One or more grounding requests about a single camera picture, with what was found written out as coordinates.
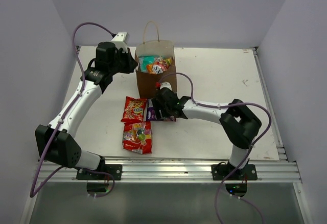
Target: paper bag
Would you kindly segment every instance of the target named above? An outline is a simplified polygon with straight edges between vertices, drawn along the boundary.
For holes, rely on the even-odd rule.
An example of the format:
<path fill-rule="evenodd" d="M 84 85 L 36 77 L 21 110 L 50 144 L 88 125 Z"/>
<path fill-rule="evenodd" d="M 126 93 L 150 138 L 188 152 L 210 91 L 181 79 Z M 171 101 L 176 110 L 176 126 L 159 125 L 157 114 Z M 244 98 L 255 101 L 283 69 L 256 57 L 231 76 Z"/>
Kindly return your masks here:
<path fill-rule="evenodd" d="M 157 40 L 145 41 L 145 33 L 149 23 L 153 23 L 157 28 Z M 144 28 L 143 33 L 143 43 L 138 45 L 135 50 L 135 61 L 138 62 L 139 57 L 144 56 L 161 56 L 163 58 L 172 58 L 171 66 L 160 74 L 150 74 L 141 72 L 138 66 L 136 70 L 136 80 L 137 80 L 137 88 L 140 98 L 154 98 L 156 93 L 155 84 L 158 82 L 163 76 L 169 73 L 176 72 L 175 65 L 175 54 L 174 54 L 174 46 L 171 41 L 168 40 L 160 40 L 159 39 L 159 28 L 157 24 L 153 21 L 149 21 Z M 176 75 L 171 75 L 165 78 L 165 82 L 169 82 L 172 86 L 173 92 L 177 92 L 177 78 Z"/>

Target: black mounting bracket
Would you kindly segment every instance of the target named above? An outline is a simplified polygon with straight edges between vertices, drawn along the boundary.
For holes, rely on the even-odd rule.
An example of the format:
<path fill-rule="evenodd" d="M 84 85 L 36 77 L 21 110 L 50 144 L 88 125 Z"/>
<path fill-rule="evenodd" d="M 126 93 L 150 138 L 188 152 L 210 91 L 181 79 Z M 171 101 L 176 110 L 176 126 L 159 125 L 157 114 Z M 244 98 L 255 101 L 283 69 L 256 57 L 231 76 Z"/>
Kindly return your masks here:
<path fill-rule="evenodd" d="M 120 181 L 122 178 L 122 171 L 123 166 L 121 164 L 106 164 L 103 168 L 103 172 L 108 172 L 111 174 L 115 181 Z M 83 170 L 81 173 L 77 171 L 76 175 L 77 180 L 82 181 L 98 181 L 98 180 L 104 180 L 105 175 L 104 174 L 92 174 L 85 170 Z"/>
<path fill-rule="evenodd" d="M 223 180 L 232 170 L 233 168 L 231 168 L 230 164 L 211 165 L 211 173 L 214 181 Z M 244 179 L 247 179 L 247 181 L 256 181 L 258 179 L 254 164 L 247 164 L 243 169 L 238 169 L 227 181 L 242 181 Z"/>

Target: white table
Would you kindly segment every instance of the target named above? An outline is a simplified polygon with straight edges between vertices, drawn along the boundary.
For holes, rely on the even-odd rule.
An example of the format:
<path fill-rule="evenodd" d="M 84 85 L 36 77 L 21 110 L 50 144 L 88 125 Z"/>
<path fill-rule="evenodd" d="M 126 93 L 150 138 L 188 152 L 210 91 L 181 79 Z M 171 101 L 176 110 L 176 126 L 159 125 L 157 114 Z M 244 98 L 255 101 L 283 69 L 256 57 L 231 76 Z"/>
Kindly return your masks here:
<path fill-rule="evenodd" d="M 84 68 L 95 57 L 96 47 L 81 47 Z M 191 77 L 196 100 L 231 102 L 234 98 L 266 107 L 252 50 L 175 48 L 176 69 Z M 80 80 L 75 66 L 65 103 Z M 178 96 L 190 95 L 190 84 L 177 77 Z M 228 159 L 232 143 L 223 128 L 202 120 L 178 119 L 177 122 L 152 122 L 152 154 L 141 155 L 122 148 L 125 97 L 138 98 L 136 74 L 116 74 L 104 94 L 94 103 L 82 121 L 75 140 L 84 149 L 104 156 L 129 158 Z M 262 121 L 265 113 L 251 108 Z M 252 160 L 279 160 L 272 129 L 256 144 Z"/>

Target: wall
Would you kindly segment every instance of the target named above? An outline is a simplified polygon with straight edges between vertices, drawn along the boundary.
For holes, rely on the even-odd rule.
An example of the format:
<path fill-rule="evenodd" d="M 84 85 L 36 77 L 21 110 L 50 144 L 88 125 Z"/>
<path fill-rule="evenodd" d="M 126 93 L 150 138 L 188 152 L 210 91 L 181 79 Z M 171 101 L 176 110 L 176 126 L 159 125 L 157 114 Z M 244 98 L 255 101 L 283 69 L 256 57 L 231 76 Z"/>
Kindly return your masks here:
<path fill-rule="evenodd" d="M 259 59 L 289 159 L 297 160 L 315 223 L 325 223 L 327 0 L 286 0 Z"/>
<path fill-rule="evenodd" d="M 254 47 L 266 35 L 285 0 L 53 0 L 69 33 L 96 21 L 114 32 L 128 31 L 130 45 L 142 41 L 147 21 L 160 24 L 161 37 L 182 47 Z M 154 38 L 152 30 L 149 38 Z M 108 34 L 88 27 L 78 44 L 96 45 Z"/>
<path fill-rule="evenodd" d="M 18 223 L 38 159 L 34 130 L 63 103 L 74 59 L 51 0 L 0 0 L 0 220 Z"/>

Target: red snack bag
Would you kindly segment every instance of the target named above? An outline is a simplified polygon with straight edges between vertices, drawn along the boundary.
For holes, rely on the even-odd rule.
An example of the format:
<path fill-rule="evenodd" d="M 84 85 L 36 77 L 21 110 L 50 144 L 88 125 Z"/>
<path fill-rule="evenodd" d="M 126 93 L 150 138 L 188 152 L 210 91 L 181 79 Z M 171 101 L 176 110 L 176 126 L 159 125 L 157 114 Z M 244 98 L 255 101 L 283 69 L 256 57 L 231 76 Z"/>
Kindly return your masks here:
<path fill-rule="evenodd" d="M 124 123 L 143 122 L 146 105 L 147 99 L 134 99 L 126 96 L 125 110 L 121 121 Z"/>
<path fill-rule="evenodd" d="M 151 122 L 125 123 L 123 148 L 140 154 L 152 153 Z"/>

